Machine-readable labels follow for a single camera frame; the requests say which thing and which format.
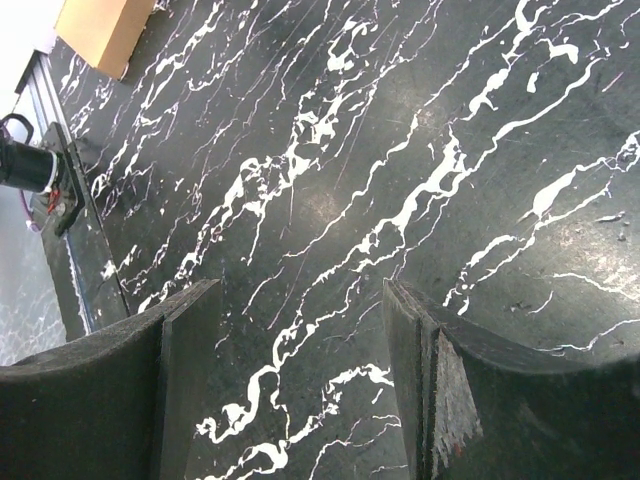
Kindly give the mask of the folded cardboard box front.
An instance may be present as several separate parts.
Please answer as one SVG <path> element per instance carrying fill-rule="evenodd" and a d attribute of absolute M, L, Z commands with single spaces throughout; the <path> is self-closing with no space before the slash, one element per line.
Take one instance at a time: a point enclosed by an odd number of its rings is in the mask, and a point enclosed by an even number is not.
<path fill-rule="evenodd" d="M 66 0 L 55 32 L 90 67 L 121 80 L 154 0 Z"/>

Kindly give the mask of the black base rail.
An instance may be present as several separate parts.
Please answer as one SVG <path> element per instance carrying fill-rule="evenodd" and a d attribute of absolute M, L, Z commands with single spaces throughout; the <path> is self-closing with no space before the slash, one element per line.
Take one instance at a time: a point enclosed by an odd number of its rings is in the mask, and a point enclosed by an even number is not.
<path fill-rule="evenodd" d="M 49 125 L 39 146 L 60 160 L 57 190 L 30 202 L 50 268 L 66 339 L 76 340 L 129 316 L 80 157 L 63 127 Z"/>

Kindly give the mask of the aluminium frame rail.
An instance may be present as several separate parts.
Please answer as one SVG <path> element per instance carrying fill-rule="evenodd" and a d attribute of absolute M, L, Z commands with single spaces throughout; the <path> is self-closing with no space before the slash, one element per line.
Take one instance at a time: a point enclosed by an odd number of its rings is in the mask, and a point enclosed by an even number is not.
<path fill-rule="evenodd" d="M 47 55 L 34 52 L 18 83 L 18 97 L 11 113 L 24 116 L 33 127 L 33 134 L 19 122 L 10 120 L 9 131 L 20 140 L 36 145 L 52 122 L 59 123 L 67 133 L 65 115 L 50 71 Z"/>

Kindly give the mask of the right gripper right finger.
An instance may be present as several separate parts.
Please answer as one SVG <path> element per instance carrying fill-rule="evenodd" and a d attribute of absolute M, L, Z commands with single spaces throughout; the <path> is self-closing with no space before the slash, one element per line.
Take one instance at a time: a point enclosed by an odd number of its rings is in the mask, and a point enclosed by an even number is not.
<path fill-rule="evenodd" d="M 639 360 L 501 337 L 388 280 L 383 321 L 414 479 L 635 479 Z"/>

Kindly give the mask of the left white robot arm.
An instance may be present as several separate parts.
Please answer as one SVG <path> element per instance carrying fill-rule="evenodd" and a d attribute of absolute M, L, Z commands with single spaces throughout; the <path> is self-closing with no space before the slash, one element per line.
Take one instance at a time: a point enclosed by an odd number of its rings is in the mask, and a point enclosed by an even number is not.
<path fill-rule="evenodd" d="M 60 187 L 63 156 L 60 152 L 17 141 L 7 129 L 15 120 L 34 133 L 33 125 L 22 114 L 10 113 L 1 119 L 1 183 L 38 195 L 51 194 Z"/>

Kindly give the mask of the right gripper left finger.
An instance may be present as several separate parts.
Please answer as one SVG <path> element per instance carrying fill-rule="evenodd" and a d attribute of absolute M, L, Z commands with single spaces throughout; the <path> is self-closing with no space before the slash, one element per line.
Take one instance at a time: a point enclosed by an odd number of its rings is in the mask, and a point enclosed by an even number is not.
<path fill-rule="evenodd" d="M 221 286 L 1 370 L 5 479 L 181 479 L 217 335 Z"/>

